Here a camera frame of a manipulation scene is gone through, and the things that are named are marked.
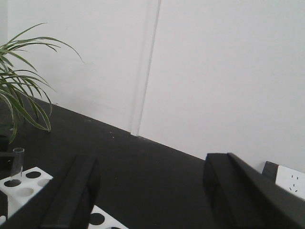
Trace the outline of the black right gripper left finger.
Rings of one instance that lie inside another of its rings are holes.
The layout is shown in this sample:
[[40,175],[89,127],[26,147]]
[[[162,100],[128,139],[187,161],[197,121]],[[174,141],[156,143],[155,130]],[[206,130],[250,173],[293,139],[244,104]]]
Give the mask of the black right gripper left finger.
[[76,155],[2,229],[86,229],[100,188],[95,156]]

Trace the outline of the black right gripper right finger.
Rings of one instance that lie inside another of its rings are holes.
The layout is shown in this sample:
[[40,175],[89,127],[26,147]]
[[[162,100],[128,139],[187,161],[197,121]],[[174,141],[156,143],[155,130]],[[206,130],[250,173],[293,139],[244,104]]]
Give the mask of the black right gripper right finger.
[[203,187],[220,229],[303,229],[305,202],[233,153],[208,153]]

